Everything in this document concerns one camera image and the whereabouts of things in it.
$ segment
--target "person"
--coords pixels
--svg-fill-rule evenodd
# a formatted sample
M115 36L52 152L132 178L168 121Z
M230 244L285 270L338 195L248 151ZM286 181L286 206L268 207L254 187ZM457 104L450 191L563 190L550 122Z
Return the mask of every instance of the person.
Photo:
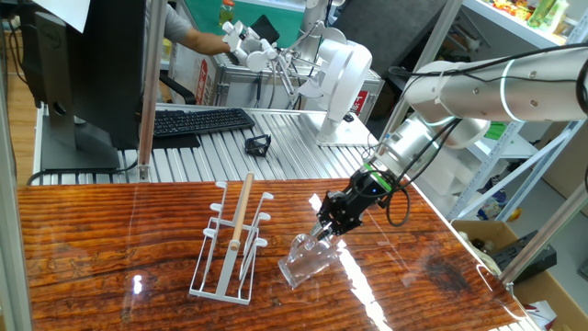
M165 16L164 37L172 42L179 42L197 53L216 55L231 51L231 47L222 41L222 36L200 32L168 4Z

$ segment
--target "keyboard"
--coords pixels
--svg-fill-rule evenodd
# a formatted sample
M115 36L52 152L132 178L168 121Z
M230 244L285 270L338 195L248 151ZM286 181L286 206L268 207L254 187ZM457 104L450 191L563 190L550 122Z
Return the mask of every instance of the keyboard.
M251 129L254 125L253 119L241 108L189 112L164 110L155 112L153 136L170 137L183 134Z

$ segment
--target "computer monitor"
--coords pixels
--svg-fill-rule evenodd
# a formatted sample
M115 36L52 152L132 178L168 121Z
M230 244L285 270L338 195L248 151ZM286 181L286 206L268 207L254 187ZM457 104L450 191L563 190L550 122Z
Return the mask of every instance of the computer monitor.
M49 110L41 168L118 168L117 148L139 143L145 2L93 0L84 33L35 4L17 13L28 87Z

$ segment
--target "glossy tabletop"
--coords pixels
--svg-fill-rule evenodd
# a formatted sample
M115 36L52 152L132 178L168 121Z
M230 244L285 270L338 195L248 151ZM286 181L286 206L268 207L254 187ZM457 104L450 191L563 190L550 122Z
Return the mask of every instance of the glossy tabletop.
M277 261L307 233L327 189L347 180L256 181L271 221L255 261L249 305L188 294L202 230L221 202L214 183L28 187L19 191L28 280L38 330L534 330L518 303L413 189L401 228L382 210L341 238L339 261L292 290ZM229 183L228 215L241 191ZM405 213L395 197L392 218ZM220 239L210 278L218 277Z

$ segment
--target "wooden stick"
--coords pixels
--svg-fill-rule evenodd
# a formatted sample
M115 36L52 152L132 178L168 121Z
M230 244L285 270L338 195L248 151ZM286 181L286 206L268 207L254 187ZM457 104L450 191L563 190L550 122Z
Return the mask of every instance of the wooden stick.
M235 211L237 220L235 224L235 231L232 233L232 240L239 241L241 239L241 230L243 229L243 221L245 219L245 212L247 211L247 201L249 200L249 193L251 193L251 186L254 184L254 174L249 173L243 182L243 191L239 198L239 210ZM231 244L231 250L236 251L239 245Z

